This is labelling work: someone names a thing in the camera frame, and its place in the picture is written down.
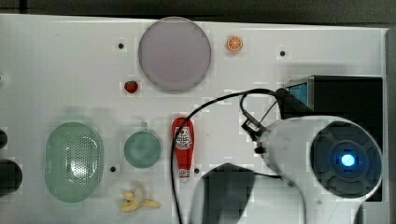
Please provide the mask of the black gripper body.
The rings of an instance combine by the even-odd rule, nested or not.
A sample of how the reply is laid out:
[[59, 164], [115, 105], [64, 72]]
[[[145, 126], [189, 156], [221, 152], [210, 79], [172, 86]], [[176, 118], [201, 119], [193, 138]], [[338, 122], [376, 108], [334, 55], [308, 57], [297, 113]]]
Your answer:
[[286, 89], [276, 90], [276, 99], [282, 119], [299, 118], [313, 114], [313, 111]]

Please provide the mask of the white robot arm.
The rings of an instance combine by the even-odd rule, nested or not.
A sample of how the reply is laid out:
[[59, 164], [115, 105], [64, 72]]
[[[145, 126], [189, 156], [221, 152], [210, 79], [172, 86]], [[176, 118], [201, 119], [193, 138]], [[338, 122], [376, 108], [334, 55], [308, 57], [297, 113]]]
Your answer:
[[354, 224], [380, 187], [380, 146], [360, 125], [317, 116], [289, 91], [274, 92], [281, 118], [244, 129], [272, 175], [224, 163], [202, 176], [189, 224]]

